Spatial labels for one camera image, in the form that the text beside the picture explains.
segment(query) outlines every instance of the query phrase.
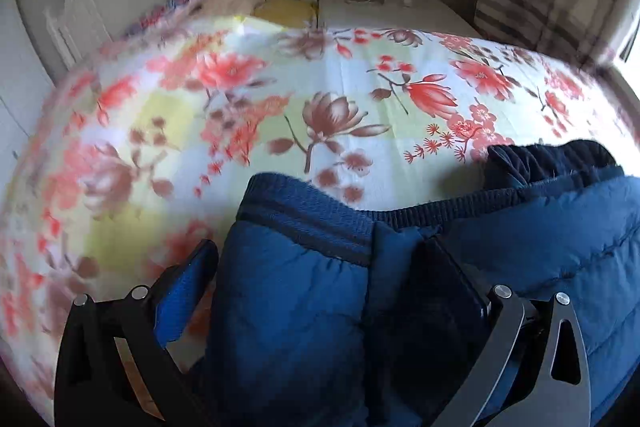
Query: blue puffer jacket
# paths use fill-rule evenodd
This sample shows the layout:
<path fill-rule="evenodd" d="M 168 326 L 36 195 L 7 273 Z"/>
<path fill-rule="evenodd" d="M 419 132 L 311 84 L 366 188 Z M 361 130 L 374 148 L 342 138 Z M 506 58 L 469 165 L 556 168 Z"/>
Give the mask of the blue puffer jacket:
<path fill-rule="evenodd" d="M 443 296 L 435 237 L 491 283 L 571 296 L 601 418 L 640 358 L 640 180 L 593 142 L 490 154 L 492 190 L 393 212 L 352 210 L 278 174 L 252 178 L 198 365 L 222 425 L 432 420 L 487 331 Z"/>

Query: white door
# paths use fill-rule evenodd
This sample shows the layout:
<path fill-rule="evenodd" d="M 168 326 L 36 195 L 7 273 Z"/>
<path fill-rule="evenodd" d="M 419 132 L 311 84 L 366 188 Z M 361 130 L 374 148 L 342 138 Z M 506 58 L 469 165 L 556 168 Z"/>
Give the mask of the white door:
<path fill-rule="evenodd" d="M 0 0 L 0 191 L 11 179 L 52 89 L 15 0 Z"/>

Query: floral bedspread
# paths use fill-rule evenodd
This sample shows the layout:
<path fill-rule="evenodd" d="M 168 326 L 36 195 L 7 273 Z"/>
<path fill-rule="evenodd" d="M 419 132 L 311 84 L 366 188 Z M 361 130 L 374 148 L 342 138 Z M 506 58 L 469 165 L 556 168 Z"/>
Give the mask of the floral bedspread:
<path fill-rule="evenodd" d="M 638 174 L 639 137 L 606 89 L 480 39 L 200 19 L 111 43 L 46 103 L 7 187 L 0 354 L 52 423 L 74 296 L 121 298 L 200 238 L 222 244 L 252 174 L 385 210 L 481 187 L 491 144 L 576 138 Z M 205 301 L 170 348 L 182 369 L 203 353 Z"/>

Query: yellow pillow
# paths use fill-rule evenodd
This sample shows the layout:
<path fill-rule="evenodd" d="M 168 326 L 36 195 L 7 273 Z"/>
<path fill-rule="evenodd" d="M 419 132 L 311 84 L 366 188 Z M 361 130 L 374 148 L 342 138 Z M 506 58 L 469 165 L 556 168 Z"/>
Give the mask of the yellow pillow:
<path fill-rule="evenodd" d="M 255 9 L 254 17 L 289 28 L 316 26 L 314 7 L 298 0 L 269 0 Z"/>

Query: screw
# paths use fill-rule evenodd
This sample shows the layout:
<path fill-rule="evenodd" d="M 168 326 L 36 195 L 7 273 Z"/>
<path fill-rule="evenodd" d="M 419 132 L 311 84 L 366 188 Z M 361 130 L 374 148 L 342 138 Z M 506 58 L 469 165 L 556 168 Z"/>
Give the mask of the screw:
<path fill-rule="evenodd" d="M 569 298 L 569 295 L 567 295 L 566 293 L 559 292 L 559 293 L 556 293 L 556 301 L 562 304 L 562 306 L 567 306 L 567 304 L 571 302 L 571 299 Z"/>
<path fill-rule="evenodd" d="M 82 295 L 79 295 L 78 297 L 76 297 L 74 299 L 74 304 L 76 306 L 84 306 L 86 304 L 86 302 L 88 301 L 89 297 L 86 296 L 86 293 L 83 293 Z"/>
<path fill-rule="evenodd" d="M 142 299 L 144 299 L 146 297 L 146 294 L 148 293 L 149 293 L 149 288 L 147 288 L 146 286 L 136 286 L 135 288 L 132 289 L 131 296 L 136 301 L 142 301 Z"/>
<path fill-rule="evenodd" d="M 511 297 L 511 288 L 505 286 L 504 284 L 498 284 L 494 286 L 494 293 L 503 299 L 508 299 Z"/>

